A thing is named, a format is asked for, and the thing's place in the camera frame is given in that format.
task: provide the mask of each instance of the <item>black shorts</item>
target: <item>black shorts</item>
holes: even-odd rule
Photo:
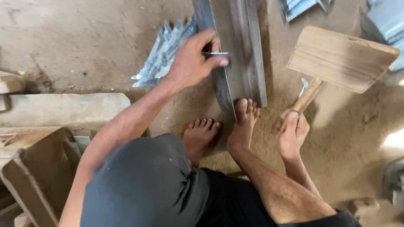
[[[277,225],[249,181],[191,169],[178,137],[141,137],[104,160],[86,186],[81,227],[358,227],[349,212]]]

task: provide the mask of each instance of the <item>stacked metal sheets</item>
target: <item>stacked metal sheets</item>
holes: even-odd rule
[[[184,26],[184,20],[179,18],[174,28],[168,21],[164,22],[164,30],[161,27],[157,32],[157,39],[151,49],[149,58],[139,74],[132,77],[139,80],[132,87],[155,86],[170,70],[175,55],[183,41],[196,33],[196,21],[191,17]]]
[[[404,68],[404,0],[368,0],[369,11],[361,12],[363,37],[388,44],[400,50],[400,56],[389,67]]]
[[[330,4],[332,0],[325,0],[327,4]],[[325,12],[327,9],[324,7],[322,0],[278,0],[280,7],[283,11],[284,20],[290,22],[301,13],[311,8],[312,6],[319,4]]]

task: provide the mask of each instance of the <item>metal sheet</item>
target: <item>metal sheet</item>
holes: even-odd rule
[[[252,98],[267,106],[261,37],[255,0],[193,0],[200,30],[213,27],[221,51],[231,54],[231,64],[212,71],[216,97],[222,110],[234,115],[234,104]]]
[[[200,31],[208,28],[216,29],[210,0],[193,0],[196,22]],[[229,83],[226,75],[226,68],[216,68],[212,70],[213,87],[216,92],[216,99],[220,109],[231,119],[236,120],[236,113],[231,100]]]

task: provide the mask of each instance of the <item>bare foot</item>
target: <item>bare foot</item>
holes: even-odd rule
[[[185,130],[183,144],[191,166],[199,166],[206,146],[217,134],[220,126],[220,122],[215,122],[212,119],[196,120],[195,123],[192,122],[188,125],[187,130]]]
[[[236,105],[237,122],[227,140],[229,151],[236,148],[250,149],[254,124],[259,117],[259,108],[252,99],[242,98]]]

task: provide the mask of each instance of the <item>dirt floor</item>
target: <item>dirt floor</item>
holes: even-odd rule
[[[360,35],[358,8],[366,0],[335,0],[325,14],[314,7],[284,24],[275,0],[257,0],[268,106],[261,111],[251,149],[284,171],[270,135],[276,117],[300,93],[302,74],[286,68],[301,32],[310,24]],[[193,14],[190,0],[1,0],[0,66],[33,72],[27,93],[121,92],[134,102],[149,88],[132,88],[130,77],[143,67],[165,19]],[[383,146],[404,128],[404,87],[378,82],[362,95],[327,84],[305,112],[311,131],[301,154],[323,198],[334,206],[364,196],[381,198],[386,164],[404,156]],[[225,152],[232,123],[217,104],[210,78],[177,94],[150,126],[152,136],[183,133],[187,123],[214,118],[224,123],[222,137],[203,167],[225,173],[239,168]],[[378,215],[364,226],[404,226],[404,206],[381,201]]]

